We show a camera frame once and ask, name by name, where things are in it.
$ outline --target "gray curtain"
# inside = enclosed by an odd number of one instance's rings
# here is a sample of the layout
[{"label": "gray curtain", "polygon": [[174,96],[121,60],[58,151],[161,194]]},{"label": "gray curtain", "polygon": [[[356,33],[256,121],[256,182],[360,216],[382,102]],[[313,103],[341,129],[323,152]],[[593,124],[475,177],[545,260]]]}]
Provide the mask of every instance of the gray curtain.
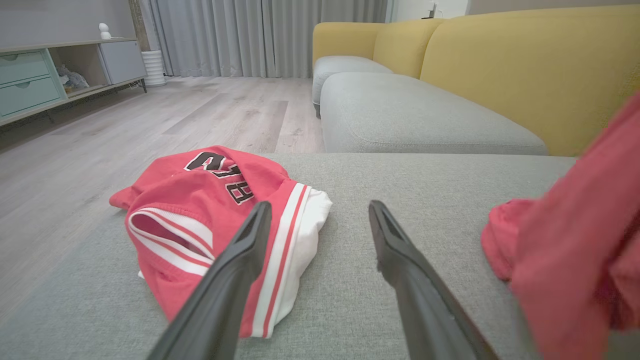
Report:
[{"label": "gray curtain", "polygon": [[308,78],[313,28],[384,22],[387,0],[151,0],[167,75]]}]

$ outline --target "red and white garment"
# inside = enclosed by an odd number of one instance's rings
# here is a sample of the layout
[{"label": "red and white garment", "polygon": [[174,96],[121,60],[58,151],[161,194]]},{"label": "red and white garment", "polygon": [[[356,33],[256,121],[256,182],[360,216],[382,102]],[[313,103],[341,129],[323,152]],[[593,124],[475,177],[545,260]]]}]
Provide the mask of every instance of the red and white garment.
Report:
[{"label": "red and white garment", "polygon": [[127,210],[140,270],[171,321],[253,206],[265,200],[272,210],[269,241],[240,337],[269,338],[293,308],[300,276],[316,254],[332,205],[326,193],[289,179],[274,161],[214,146],[155,160],[109,203]]}]

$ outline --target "floor plank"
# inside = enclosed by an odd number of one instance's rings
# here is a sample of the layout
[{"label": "floor plank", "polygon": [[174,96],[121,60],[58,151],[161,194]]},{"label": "floor plank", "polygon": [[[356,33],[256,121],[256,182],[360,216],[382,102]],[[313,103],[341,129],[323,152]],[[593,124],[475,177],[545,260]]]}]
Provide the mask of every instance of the floor plank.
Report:
[{"label": "floor plank", "polygon": [[155,158],[224,145],[324,152],[309,79],[172,78],[0,127],[0,322]]}]

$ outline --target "cabinet door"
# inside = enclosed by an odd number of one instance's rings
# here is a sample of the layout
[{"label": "cabinet door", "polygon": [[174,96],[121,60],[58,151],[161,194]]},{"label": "cabinet door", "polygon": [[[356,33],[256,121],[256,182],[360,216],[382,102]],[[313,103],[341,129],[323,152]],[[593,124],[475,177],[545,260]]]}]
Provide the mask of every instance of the cabinet door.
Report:
[{"label": "cabinet door", "polygon": [[100,51],[110,85],[147,76],[137,41],[106,42]]}]

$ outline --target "gray sofa cushion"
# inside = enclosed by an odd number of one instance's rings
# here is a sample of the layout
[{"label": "gray sofa cushion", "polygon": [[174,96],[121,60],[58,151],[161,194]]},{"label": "gray sofa cushion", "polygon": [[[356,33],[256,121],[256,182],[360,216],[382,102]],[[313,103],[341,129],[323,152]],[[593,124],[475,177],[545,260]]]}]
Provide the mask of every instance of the gray sofa cushion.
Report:
[{"label": "gray sofa cushion", "polygon": [[[291,313],[236,359],[408,359],[393,289],[376,271],[367,218],[384,201],[503,359],[537,359],[508,287],[480,245],[489,210],[540,196],[573,164],[550,156],[270,154],[333,208]],[[0,358],[144,359],[166,320],[136,276],[124,214],[106,221],[0,325]],[[626,341],[635,339],[636,348]],[[619,348],[637,354],[640,341]]]},{"label": "gray sofa cushion", "polygon": [[474,102],[397,74],[336,74],[321,96],[327,152],[546,155],[526,128]]},{"label": "gray sofa cushion", "polygon": [[320,93],[327,78],[338,72],[382,72],[393,74],[386,66],[359,56],[324,56],[314,65],[313,103],[320,104]]}]

